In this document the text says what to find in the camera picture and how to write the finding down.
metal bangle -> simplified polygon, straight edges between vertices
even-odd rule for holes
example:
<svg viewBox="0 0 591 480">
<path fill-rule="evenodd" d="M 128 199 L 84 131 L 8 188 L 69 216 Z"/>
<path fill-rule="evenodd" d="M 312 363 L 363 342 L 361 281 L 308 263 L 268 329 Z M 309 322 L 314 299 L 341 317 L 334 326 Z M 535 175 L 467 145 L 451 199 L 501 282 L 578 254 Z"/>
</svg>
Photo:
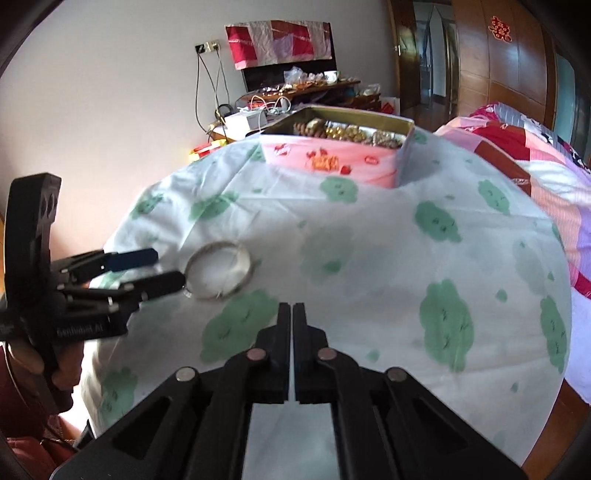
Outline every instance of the metal bangle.
<svg viewBox="0 0 591 480">
<path fill-rule="evenodd" d="M 188 279 L 189 279 L 189 271 L 191 270 L 191 267 L 193 266 L 193 264 L 201 257 L 211 253 L 211 252 L 215 252 L 217 250 L 221 250 L 222 248 L 235 248 L 237 251 L 237 256 L 236 256 L 236 260 L 238 262 L 238 265 L 244 265 L 244 269 L 246 270 L 246 273 L 244 274 L 244 276 L 241 278 L 241 280 L 234 285 L 230 290 L 227 291 L 220 291 L 216 294 L 213 295 L 206 295 L 206 296 L 200 296 L 197 295 L 196 293 L 193 293 L 192 291 L 189 290 L 188 287 Z M 230 241 L 219 241 L 219 242 L 212 242 L 210 244 L 204 245 L 203 247 L 201 247 L 199 250 L 197 250 L 193 255 L 191 255 L 191 258 L 189 258 L 189 261 L 187 262 L 187 266 L 185 267 L 185 278 L 187 279 L 185 286 L 183 288 L 183 293 L 188 297 L 188 298 L 193 298 L 196 300 L 223 300 L 227 297 L 229 297 L 230 295 L 236 293 L 238 290 L 240 290 L 242 288 L 242 286 L 247 283 L 251 277 L 252 277 L 252 272 L 253 272 L 253 265 L 252 265 L 252 260 L 251 260 L 251 255 L 248 252 L 248 250 L 241 244 L 237 244 L 235 242 L 230 242 Z"/>
</svg>

hand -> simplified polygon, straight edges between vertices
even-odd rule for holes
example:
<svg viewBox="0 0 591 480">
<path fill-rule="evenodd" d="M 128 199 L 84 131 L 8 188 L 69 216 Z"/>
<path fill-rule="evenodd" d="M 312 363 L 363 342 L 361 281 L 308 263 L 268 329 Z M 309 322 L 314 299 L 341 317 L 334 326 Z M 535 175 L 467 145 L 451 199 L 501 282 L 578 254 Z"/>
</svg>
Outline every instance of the hand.
<svg viewBox="0 0 591 480">
<path fill-rule="evenodd" d="M 8 345 L 8 360 L 19 387 L 37 396 L 34 376 L 41 375 L 45 366 L 37 351 L 26 341 L 17 339 Z M 84 343 L 67 345 L 57 356 L 59 369 L 53 372 L 51 380 L 60 390 L 70 390 L 80 382 Z"/>
</svg>

wall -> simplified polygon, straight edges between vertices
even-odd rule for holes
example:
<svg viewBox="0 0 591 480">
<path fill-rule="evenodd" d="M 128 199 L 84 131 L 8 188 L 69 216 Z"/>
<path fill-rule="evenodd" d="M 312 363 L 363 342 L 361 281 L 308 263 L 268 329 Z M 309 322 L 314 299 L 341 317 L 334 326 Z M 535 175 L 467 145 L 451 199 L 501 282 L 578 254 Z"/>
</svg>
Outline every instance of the wall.
<svg viewBox="0 0 591 480">
<path fill-rule="evenodd" d="M 225 24 L 274 18 L 330 22 L 339 69 L 394 90 L 383 0 L 65 0 L 0 78 L 2 204 L 14 177 L 59 175 L 53 255 L 99 248 L 142 189 L 205 140 L 194 119 L 194 45 L 224 39 Z M 245 88 L 222 47 L 234 101 Z M 206 61 L 215 75 L 217 57 Z M 213 120 L 206 80 L 202 123 Z"/>
</svg>

television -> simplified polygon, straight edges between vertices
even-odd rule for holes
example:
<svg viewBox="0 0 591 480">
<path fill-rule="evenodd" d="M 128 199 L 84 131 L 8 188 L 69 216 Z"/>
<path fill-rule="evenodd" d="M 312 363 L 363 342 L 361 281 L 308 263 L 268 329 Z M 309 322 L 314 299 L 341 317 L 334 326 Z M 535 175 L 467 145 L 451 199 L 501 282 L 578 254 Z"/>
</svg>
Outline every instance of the television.
<svg viewBox="0 0 591 480">
<path fill-rule="evenodd" d="M 245 68 L 242 70 L 242 77 L 244 78 L 246 91 L 253 92 L 263 87 L 273 87 L 284 83 L 283 72 L 287 72 L 294 66 L 301 68 L 306 73 L 322 73 L 329 70 L 337 70 L 332 29 L 330 30 L 330 55 L 332 58 L 327 60 L 295 61 Z"/>
</svg>

silver bracelet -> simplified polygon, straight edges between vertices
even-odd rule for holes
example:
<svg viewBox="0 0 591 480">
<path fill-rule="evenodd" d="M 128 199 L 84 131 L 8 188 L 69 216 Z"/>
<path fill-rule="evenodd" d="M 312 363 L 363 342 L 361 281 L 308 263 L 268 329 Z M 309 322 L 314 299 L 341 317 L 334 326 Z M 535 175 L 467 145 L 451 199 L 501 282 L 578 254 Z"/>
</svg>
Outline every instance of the silver bracelet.
<svg viewBox="0 0 591 480">
<path fill-rule="evenodd" d="M 243 271 L 240 280 L 236 284 L 231 285 L 230 288 L 224 289 L 212 295 L 198 295 L 195 292 L 192 292 L 189 289 L 189 272 L 195 264 L 195 262 L 212 252 L 216 252 L 224 248 L 236 249 L 236 265 L 234 269 Z M 191 258 L 189 258 L 189 261 L 187 262 L 187 266 L 185 267 L 184 271 L 186 283 L 183 289 L 183 293 L 188 298 L 194 298 L 196 300 L 223 300 L 229 297 L 230 295 L 236 293 L 238 290 L 240 290 L 244 286 L 244 284 L 251 279 L 253 270 L 254 269 L 251 261 L 251 255 L 243 245 L 230 241 L 212 242 L 201 247 L 191 256 Z"/>
</svg>

